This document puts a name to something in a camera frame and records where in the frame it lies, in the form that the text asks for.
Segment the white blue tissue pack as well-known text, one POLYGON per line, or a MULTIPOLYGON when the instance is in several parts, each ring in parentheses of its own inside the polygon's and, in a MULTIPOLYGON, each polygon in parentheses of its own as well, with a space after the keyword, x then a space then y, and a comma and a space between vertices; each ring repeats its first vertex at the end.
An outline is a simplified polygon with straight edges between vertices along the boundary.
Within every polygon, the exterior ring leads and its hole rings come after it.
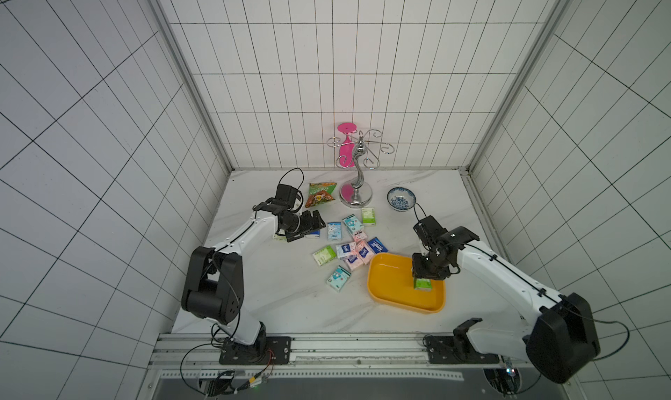
POLYGON ((337 258, 347 259, 351 256, 356 256, 356 243, 349 242, 343 243, 335 246, 335 252, 337 253, 337 258))

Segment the yellow plastic storage box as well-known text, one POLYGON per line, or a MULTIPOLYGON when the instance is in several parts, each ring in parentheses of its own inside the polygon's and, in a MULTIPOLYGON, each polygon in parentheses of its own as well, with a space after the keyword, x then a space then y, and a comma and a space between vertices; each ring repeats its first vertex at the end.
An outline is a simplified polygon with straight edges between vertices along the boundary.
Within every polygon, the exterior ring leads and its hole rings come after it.
POLYGON ((421 314, 437 314, 445 306, 444 281, 429 281, 431 288, 416 289, 412 259, 379 253, 369 264, 367 289, 373 300, 421 314))

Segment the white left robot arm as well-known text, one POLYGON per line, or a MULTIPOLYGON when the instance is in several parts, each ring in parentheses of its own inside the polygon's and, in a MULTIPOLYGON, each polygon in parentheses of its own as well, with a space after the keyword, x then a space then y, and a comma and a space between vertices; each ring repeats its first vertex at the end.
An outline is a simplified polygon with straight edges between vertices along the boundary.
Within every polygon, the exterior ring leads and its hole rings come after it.
POLYGON ((212 247, 197 247, 190 255, 181 309, 214 321, 240 347, 264 350, 265 325, 244 307, 243 260, 276 232, 283 232, 286 240, 293 242, 325 227, 319 211, 297 214, 284 210, 265 218, 253 216, 232 237, 212 247))

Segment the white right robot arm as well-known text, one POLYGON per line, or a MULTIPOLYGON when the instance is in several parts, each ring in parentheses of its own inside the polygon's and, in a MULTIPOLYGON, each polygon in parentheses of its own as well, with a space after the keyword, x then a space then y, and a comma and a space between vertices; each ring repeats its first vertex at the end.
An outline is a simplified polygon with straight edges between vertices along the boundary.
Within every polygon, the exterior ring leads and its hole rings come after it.
POLYGON ((535 281, 503 259, 465 227, 447 230, 432 217, 413 227, 426 253, 412 256, 412 274, 444 281, 470 272, 505 298, 515 315, 473 317, 453 331, 457 356, 505 356, 531 363, 556 384, 564 384, 601 351, 590 304, 535 281))

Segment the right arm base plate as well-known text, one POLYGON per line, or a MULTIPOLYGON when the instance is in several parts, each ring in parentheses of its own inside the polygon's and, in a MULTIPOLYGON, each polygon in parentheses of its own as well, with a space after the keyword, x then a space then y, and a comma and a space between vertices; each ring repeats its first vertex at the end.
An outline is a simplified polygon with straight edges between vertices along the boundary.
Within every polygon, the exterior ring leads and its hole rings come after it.
POLYGON ((496 365, 501 362, 497 355, 476 352, 468 340, 461 336, 425 335, 422 344, 431 364, 496 365))

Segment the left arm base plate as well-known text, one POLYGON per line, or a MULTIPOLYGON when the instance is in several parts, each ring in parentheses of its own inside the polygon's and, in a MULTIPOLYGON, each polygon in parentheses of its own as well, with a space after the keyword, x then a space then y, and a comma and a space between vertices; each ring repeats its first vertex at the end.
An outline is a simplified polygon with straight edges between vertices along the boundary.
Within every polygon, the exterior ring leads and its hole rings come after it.
POLYGON ((289 336, 260 335, 253 345, 233 342, 223 347, 221 365, 286 365, 289 363, 293 339, 289 336))

